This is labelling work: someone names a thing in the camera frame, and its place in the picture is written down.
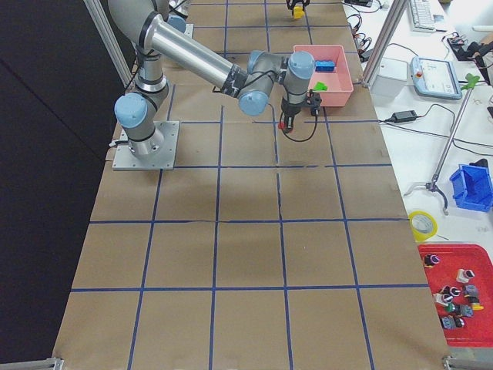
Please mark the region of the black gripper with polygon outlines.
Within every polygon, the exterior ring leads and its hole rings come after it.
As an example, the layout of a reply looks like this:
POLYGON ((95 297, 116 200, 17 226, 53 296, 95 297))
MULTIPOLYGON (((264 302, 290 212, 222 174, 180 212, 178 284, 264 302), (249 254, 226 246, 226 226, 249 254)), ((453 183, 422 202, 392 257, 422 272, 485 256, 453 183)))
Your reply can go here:
POLYGON ((304 0, 291 0, 289 2, 290 7, 295 7, 295 6, 305 6, 306 2, 304 0))
POLYGON ((294 128, 295 116, 300 113, 304 103, 290 103, 287 100, 281 101, 282 121, 285 124, 283 132, 291 133, 294 128))

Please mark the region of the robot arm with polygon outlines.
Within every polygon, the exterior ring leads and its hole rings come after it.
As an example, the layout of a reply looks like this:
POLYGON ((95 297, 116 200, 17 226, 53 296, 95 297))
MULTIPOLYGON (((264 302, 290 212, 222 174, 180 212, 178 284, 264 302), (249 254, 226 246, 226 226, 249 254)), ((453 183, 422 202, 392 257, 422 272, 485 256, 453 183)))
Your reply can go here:
MULTIPOLYGON (((169 17, 167 22, 175 29, 185 32, 186 20, 189 16, 189 7, 191 1, 169 1, 169 17)), ((287 8, 291 11, 294 19, 299 19, 306 12, 306 7, 310 4, 309 1, 286 1, 287 8)))
POLYGON ((126 141, 117 146, 113 166, 119 170, 171 170, 175 163, 179 122, 154 119, 167 97, 169 84, 161 57, 236 98, 240 110, 258 116, 266 108, 274 84, 285 90, 281 101, 280 128, 293 130, 295 116, 305 107, 312 115, 320 108, 320 96, 309 88, 314 74, 313 56, 304 51, 290 57, 253 51, 242 69, 169 23, 167 1, 110 1, 113 21, 134 45, 138 62, 136 86, 114 105, 126 141))

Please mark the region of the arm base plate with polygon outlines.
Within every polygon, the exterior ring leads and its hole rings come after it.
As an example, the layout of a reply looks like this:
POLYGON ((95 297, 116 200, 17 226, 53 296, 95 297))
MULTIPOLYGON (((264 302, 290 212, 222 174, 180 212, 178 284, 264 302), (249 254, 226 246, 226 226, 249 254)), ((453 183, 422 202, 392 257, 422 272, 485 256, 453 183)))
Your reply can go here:
POLYGON ((123 130, 118 139, 114 170, 173 170, 180 121, 155 121, 155 132, 148 140, 129 140, 123 130))
POLYGON ((193 37, 193 30, 194 30, 194 24, 187 23, 184 34, 189 36, 190 38, 192 38, 193 37))

